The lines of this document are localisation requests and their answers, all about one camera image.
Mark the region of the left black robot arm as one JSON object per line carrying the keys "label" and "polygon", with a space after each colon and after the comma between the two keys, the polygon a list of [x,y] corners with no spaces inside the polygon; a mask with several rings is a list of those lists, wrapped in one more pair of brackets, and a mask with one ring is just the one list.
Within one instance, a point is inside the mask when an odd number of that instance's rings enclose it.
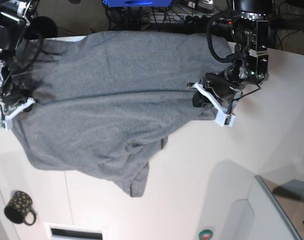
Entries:
{"label": "left black robot arm", "polygon": [[[209,18],[206,37],[211,55],[229,66],[220,73],[207,73],[202,86],[224,108],[242,98],[246,85],[259,87],[268,78],[269,16],[271,0],[231,0],[228,9]],[[235,42],[234,53],[220,57],[214,49],[212,28],[219,19],[228,21],[227,29]]]}

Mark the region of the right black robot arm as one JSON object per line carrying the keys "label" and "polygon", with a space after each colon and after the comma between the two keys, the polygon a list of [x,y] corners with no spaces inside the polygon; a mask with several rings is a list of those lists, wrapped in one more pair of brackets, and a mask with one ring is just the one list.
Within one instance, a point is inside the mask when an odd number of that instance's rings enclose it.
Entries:
{"label": "right black robot arm", "polygon": [[38,58],[38,49],[31,62],[19,68],[17,48],[30,27],[38,0],[0,0],[0,102],[7,108],[15,108],[28,102],[31,94],[12,76],[25,72]]}

